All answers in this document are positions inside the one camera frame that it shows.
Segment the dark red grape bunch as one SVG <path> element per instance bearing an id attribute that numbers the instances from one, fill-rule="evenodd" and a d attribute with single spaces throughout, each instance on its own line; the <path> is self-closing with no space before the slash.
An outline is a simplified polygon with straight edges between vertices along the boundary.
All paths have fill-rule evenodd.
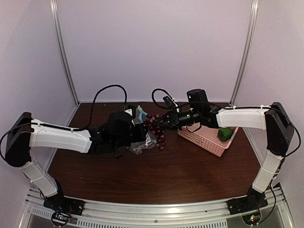
<path id="1" fill-rule="evenodd" d="M 155 125 L 155 121 L 160 119 L 162 114 L 147 114 L 144 120 L 144 125 L 148 128 L 149 132 L 156 139 L 156 147 L 163 151 L 165 147 L 165 130 Z"/>

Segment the clear zip top bag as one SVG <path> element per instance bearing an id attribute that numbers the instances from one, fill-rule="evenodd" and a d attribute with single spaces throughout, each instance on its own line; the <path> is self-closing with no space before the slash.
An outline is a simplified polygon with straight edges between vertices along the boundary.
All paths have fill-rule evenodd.
<path id="1" fill-rule="evenodd" d="M 145 112 L 140 105 L 136 108 L 136 116 L 133 120 L 136 125 L 144 124 L 144 121 L 147 119 L 148 113 Z M 142 142 L 134 142 L 131 143 L 129 151 L 138 155 L 141 154 L 144 149 L 151 149 L 156 146 L 157 140 L 155 136 L 150 132 L 147 131 L 144 137 L 144 141 Z"/>

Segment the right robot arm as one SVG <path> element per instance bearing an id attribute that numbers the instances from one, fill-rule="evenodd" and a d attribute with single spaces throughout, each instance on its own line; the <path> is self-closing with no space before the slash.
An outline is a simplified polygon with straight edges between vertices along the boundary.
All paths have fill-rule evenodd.
<path id="1" fill-rule="evenodd" d="M 278 175 L 294 135 L 295 127 L 282 104 L 274 102 L 270 106 L 260 107 L 221 107 L 210 103 L 203 89 L 190 90 L 187 97 L 190 109 L 182 111 L 182 105 L 176 104 L 170 95 L 166 95 L 163 98 L 166 103 L 163 109 L 167 113 L 154 124 L 171 131 L 196 123 L 213 129 L 242 127 L 266 131 L 266 157 L 243 201 L 246 209 L 254 209 Z"/>

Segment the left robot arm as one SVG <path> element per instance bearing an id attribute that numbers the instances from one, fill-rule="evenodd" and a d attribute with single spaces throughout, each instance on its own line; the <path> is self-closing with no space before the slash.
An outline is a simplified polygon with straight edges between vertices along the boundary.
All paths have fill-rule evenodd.
<path id="1" fill-rule="evenodd" d="M 93 155 L 114 153 L 120 147 L 145 141 L 147 132 L 143 123 L 136 123 L 131 110 L 110 114 L 107 122 L 98 129 L 48 124 L 24 112 L 3 136 L 7 139 L 3 159 L 10 166 L 19 168 L 52 206 L 64 211 L 68 207 L 68 200 L 59 182 L 31 157 L 31 148 L 65 149 Z"/>

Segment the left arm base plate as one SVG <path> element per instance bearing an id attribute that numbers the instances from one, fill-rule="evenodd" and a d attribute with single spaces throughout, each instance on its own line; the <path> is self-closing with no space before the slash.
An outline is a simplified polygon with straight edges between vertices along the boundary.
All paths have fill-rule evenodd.
<path id="1" fill-rule="evenodd" d="M 85 205 L 83 200 L 65 197 L 61 192 L 51 197 L 46 197 L 43 193 L 40 193 L 40 197 L 44 200 L 43 206 L 55 212 L 79 216 L 83 213 Z"/>

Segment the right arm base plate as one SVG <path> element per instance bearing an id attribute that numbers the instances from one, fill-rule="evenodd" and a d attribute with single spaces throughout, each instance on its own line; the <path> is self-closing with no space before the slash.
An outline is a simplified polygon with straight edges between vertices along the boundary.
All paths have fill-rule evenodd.
<path id="1" fill-rule="evenodd" d="M 265 194 L 260 196 L 251 194 L 240 198 L 230 199 L 227 201 L 227 205 L 230 215 L 235 215 L 266 207 L 268 205 L 268 201 Z"/>

